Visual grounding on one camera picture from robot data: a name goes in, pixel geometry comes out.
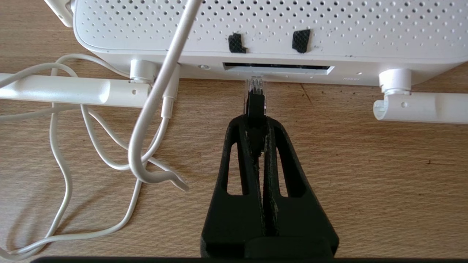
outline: port opening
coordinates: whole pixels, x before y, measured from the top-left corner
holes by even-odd
[[[260,64],[260,63],[234,63],[224,62],[224,70],[234,72],[258,72],[258,73],[301,73],[328,75],[333,66],[315,65],[289,65],[289,64]]]

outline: white router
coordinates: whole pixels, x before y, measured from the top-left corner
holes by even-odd
[[[184,0],[46,2],[124,72],[132,60],[163,62],[185,9]],[[461,0],[204,0],[180,77],[381,86],[379,120],[468,123],[468,95],[410,92],[468,61],[467,45]]]

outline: wooden desk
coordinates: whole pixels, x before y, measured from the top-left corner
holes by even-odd
[[[0,72],[14,73],[67,53],[89,54],[43,1],[2,2],[0,24]],[[87,62],[70,66],[80,76],[119,78]],[[243,82],[182,80],[156,157],[187,180],[190,192],[168,182],[144,185],[125,228],[92,240],[53,243],[39,256],[199,256],[226,126],[242,113],[243,89]],[[466,93],[468,65],[414,89]],[[372,104],[381,97],[377,87],[268,87],[268,114],[289,132],[340,237],[337,256],[468,257],[468,125],[378,122]],[[48,106],[2,100],[0,114]],[[93,108],[128,140],[138,110]],[[116,224],[135,178],[99,159],[79,111],[60,116],[59,141],[73,173],[73,198],[58,232]],[[159,117],[154,119],[152,131],[159,123]],[[2,248],[42,238],[60,205],[64,182],[51,154],[48,127],[48,117],[0,125]],[[96,129],[110,156],[126,162],[126,152]]]

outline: wood grain surface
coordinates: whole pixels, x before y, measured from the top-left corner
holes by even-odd
[[[40,0],[2,1],[0,25],[3,73],[68,53],[89,54],[73,30]],[[70,66],[79,76],[120,78],[88,62]],[[466,93],[468,65],[414,90]],[[190,192],[168,182],[144,185],[122,230],[91,240],[56,242],[35,258],[199,256],[225,130],[242,113],[243,96],[243,82],[182,80],[173,119],[155,157],[179,172]],[[336,256],[468,258],[468,125],[378,122],[372,104],[381,97],[377,87],[268,84],[267,112],[289,132],[340,237]],[[47,107],[2,100],[0,114]],[[129,139],[137,109],[92,108]],[[151,131],[159,121],[154,118]],[[2,248],[12,250],[42,238],[63,198],[64,181],[50,150],[48,128],[49,117],[0,125]],[[126,152],[102,128],[96,129],[109,155],[126,162]],[[60,114],[58,136],[73,174],[73,198],[58,233],[100,230],[119,222],[135,178],[99,159],[79,111]],[[234,178],[230,182],[238,183]]]

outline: cable connector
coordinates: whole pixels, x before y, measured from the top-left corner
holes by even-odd
[[[172,72],[168,86],[162,95],[161,118],[172,117],[172,108],[174,106],[174,101],[177,98],[177,91],[179,90],[179,76],[180,65],[177,64],[174,71]]]

